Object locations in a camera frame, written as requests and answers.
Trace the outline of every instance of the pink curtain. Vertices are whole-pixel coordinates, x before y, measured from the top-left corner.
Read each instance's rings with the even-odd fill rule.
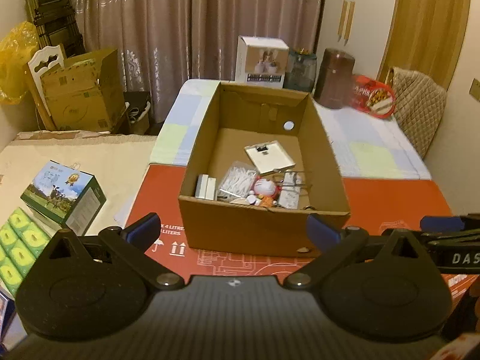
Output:
[[[238,35],[313,50],[320,0],[72,0],[87,50],[114,47],[125,89],[165,120],[191,77],[232,80]]]
[[[191,0],[72,0],[87,51],[114,47],[125,90],[150,91],[165,120],[190,78]]]
[[[239,35],[314,48],[321,0],[192,0],[192,76],[233,80]]]

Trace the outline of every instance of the checkered tablecloth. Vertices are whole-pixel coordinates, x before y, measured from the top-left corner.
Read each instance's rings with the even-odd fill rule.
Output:
[[[150,156],[151,164],[186,167],[198,129],[220,81],[191,79],[183,84]],[[431,179],[395,120],[380,120],[352,108],[315,104],[343,177]]]

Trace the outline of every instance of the brown canister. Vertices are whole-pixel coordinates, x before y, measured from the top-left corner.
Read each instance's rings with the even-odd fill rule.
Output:
[[[313,94],[315,101],[328,108],[349,104],[353,91],[355,58],[341,50],[326,49]]]

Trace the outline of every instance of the cardboard box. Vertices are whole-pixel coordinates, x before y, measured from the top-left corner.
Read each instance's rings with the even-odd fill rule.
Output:
[[[54,230],[70,228],[85,234],[106,201],[94,175],[49,161],[21,199]]]
[[[293,122],[292,130],[284,124]],[[264,208],[195,198],[198,175],[222,180],[234,161],[250,164],[244,147],[277,140],[304,171],[299,207]],[[192,248],[239,254],[314,257],[306,219],[317,212],[342,228],[350,208],[328,137],[309,94],[220,83],[200,126],[178,202]],[[306,253],[298,252],[308,248]]]
[[[46,104],[59,130],[111,130],[125,108],[117,50],[65,60],[41,76]]]
[[[235,82],[282,88],[288,58],[281,39],[239,36]]]

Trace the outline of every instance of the quilted chair cover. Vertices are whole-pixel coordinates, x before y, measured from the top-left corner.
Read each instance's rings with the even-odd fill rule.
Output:
[[[397,97],[394,116],[417,153],[423,158],[445,110],[447,92],[429,76],[393,67],[392,89]]]

